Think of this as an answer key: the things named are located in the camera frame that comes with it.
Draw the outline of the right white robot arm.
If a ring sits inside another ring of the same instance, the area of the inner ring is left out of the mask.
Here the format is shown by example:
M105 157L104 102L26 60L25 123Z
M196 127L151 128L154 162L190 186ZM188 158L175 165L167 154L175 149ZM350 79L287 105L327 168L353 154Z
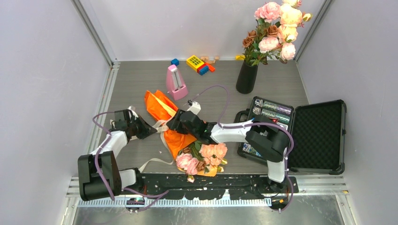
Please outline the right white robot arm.
M294 147L290 132L264 115L239 123L205 122L192 108L177 110L169 129L192 135L202 144L247 143L266 160L268 187L281 192L287 185L287 157Z

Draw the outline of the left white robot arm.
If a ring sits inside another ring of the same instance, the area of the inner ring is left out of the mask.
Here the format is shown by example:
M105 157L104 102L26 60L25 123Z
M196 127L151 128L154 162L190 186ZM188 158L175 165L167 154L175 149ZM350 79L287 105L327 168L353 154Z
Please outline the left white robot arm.
M115 119L111 121L111 128L100 126L107 133L105 140L77 161L79 193L84 201L114 199L124 188L139 194L144 188L139 169L119 170L116 157L130 141L145 139L157 133L157 129L131 108L112 114Z

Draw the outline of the orange flower bouquet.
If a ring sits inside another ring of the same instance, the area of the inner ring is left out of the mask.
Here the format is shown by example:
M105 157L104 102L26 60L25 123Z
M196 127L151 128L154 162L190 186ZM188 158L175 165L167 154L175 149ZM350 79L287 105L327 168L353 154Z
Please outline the orange flower bouquet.
M205 145L192 135L179 134L168 128L167 122L176 115L177 106L161 91L147 91L144 101L147 112L156 120L153 127L160 133L177 169L187 175L188 182L193 183L196 175L214 177L224 171L228 163L226 144Z

